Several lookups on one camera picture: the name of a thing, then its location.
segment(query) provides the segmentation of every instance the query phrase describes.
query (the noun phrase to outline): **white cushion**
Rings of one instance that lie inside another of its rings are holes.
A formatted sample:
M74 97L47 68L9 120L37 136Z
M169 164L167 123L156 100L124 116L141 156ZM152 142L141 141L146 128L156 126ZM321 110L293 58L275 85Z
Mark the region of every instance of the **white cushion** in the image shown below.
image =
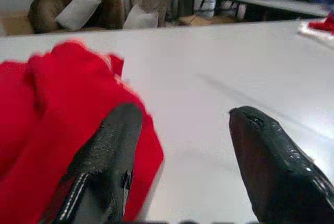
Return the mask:
M101 0L72 0L56 17L56 21L70 30L79 30L98 8Z
M158 16L158 13L147 14L140 6L135 5L127 16L123 29L156 28Z

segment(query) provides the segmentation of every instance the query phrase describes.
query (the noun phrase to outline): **white table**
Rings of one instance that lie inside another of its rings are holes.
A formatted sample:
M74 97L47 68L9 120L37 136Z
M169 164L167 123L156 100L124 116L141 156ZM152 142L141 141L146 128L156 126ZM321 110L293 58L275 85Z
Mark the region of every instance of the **white table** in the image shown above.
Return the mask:
M0 60L25 61L65 39L125 58L124 78L153 115L165 166L148 220L256 220L237 166L228 111L277 119L334 182L334 52L297 21L0 38Z
M281 11L293 12L301 16L327 17L329 11L323 9L320 4L314 4L296 0L231 0L240 4L256 5Z

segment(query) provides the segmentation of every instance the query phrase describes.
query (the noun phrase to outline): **red object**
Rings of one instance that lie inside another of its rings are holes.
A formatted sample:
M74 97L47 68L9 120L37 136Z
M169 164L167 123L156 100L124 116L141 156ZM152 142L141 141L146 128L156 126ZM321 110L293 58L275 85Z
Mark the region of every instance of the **red object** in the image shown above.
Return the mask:
M143 112L124 215L126 221L136 219L163 152L152 117L115 75L123 60L110 55L110 69L103 58L65 42L27 63L0 65L1 223L37 223L75 153L124 102Z
M332 34L334 34L334 18L333 14L328 15L325 22L310 22L308 24L308 27L318 29L318 30L324 30L324 31L330 31Z

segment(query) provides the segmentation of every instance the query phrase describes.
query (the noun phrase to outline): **brown armchair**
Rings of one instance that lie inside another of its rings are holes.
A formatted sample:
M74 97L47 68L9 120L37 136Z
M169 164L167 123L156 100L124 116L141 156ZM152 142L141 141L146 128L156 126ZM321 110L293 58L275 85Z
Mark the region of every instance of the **brown armchair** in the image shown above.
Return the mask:
M28 19L35 33L69 31L59 25L55 18L72 0L35 0L30 5ZM123 6L121 0L101 0L85 28L121 29L123 26Z

